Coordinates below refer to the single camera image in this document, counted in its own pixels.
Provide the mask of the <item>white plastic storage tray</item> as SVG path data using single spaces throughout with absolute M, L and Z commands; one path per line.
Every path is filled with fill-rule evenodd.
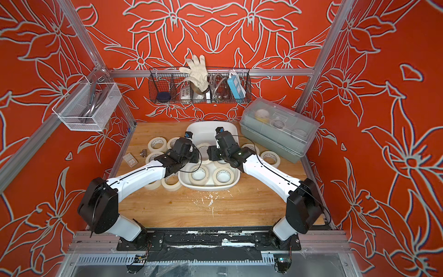
M 238 130 L 236 126 L 233 123 L 230 122 L 223 122 L 223 121 L 202 121 L 202 122 L 195 122 L 190 124 L 186 131 L 193 133 L 193 138 L 191 141 L 195 146 L 198 146 L 201 143 L 209 143 L 210 145 L 216 145 L 216 128 L 217 127 L 224 127 L 224 129 L 228 132 L 230 132 L 232 135 L 234 135 L 234 140 L 238 141 L 238 138 L 236 135 L 238 135 Z M 190 183 L 189 180 L 189 173 L 191 171 L 191 168 L 199 165 L 199 166 L 206 166 L 210 172 L 210 178 L 206 185 L 204 186 L 195 186 Z M 213 173 L 217 168 L 220 167 L 227 167 L 231 169 L 234 174 L 234 181 L 231 185 L 224 185 L 224 186 L 216 186 L 213 182 Z M 201 163 L 201 159 L 199 158 L 199 161 L 197 163 L 188 163 L 182 170 L 178 173 L 178 178 L 181 181 L 182 185 L 184 185 L 187 188 L 193 189 L 193 190 L 201 190 L 201 191 L 219 191 L 219 190 L 228 190 L 235 186 L 239 179 L 241 177 L 241 172 L 238 169 L 234 169 L 230 167 L 230 165 L 222 160 L 220 161 L 211 161 L 207 165 L 203 165 Z

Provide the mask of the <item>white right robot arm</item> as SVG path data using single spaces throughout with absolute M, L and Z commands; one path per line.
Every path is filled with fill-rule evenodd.
M 280 241 L 294 234 L 306 234 L 325 211 L 320 191 L 314 181 L 299 180 L 272 165 L 248 147 L 241 148 L 229 131 L 216 129 L 216 145 L 207 151 L 211 161 L 222 160 L 232 168 L 254 177 L 271 188 L 286 203 L 286 213 L 272 228 Z

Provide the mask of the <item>beige masking tape roll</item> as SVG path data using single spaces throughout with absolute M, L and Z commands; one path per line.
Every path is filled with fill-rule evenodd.
M 278 168 L 281 164 L 280 156 L 273 151 L 264 151 L 260 157 L 271 166 Z
M 234 172 L 227 167 L 217 168 L 213 173 L 213 182 L 216 186 L 231 185 L 234 181 Z
M 209 155 L 208 155 L 209 146 L 210 146 L 209 143 L 201 143 L 197 146 L 197 148 L 200 152 L 201 163 L 203 165 L 207 165 L 211 162 L 209 159 Z
M 168 177 L 165 177 L 161 180 L 162 186 L 165 190 L 169 192 L 174 192 L 179 190 L 182 187 L 182 183 L 178 178 L 178 174 L 174 173 Z
M 246 148 L 248 148 L 248 149 L 254 151 L 257 155 L 260 155 L 260 149 L 259 149 L 258 146 L 256 146 L 255 144 L 252 144 L 252 143 L 246 143 L 246 144 L 243 144 L 243 145 L 242 145 L 242 148 L 244 148 L 244 147 L 246 147 Z
M 174 147 L 177 140 L 179 140 L 180 137 L 173 137 L 167 142 L 167 149 L 170 150 Z
M 167 140 L 164 137 L 154 137 L 148 143 L 148 150 L 150 152 L 166 152 Z
M 163 155 L 164 152 L 161 151 L 156 151 L 156 152 L 151 152 L 146 158 L 145 158 L 145 163 L 149 164 L 151 161 L 153 161 L 156 157 L 159 157 L 161 155 Z
M 155 190 L 158 189 L 162 185 L 161 180 L 157 180 L 155 182 L 151 182 L 144 186 L 146 190 Z
M 204 186 L 208 183 L 210 172 L 206 166 L 196 165 L 191 168 L 189 180 L 192 185 Z

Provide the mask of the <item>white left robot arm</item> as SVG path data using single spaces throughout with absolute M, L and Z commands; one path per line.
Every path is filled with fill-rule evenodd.
M 179 138 L 172 149 L 148 164 L 118 177 L 93 179 L 78 206 L 78 214 L 95 234 L 110 233 L 126 241 L 145 238 L 142 225 L 119 213 L 119 204 L 148 184 L 169 177 L 188 163 L 197 163 L 200 151 L 188 139 Z

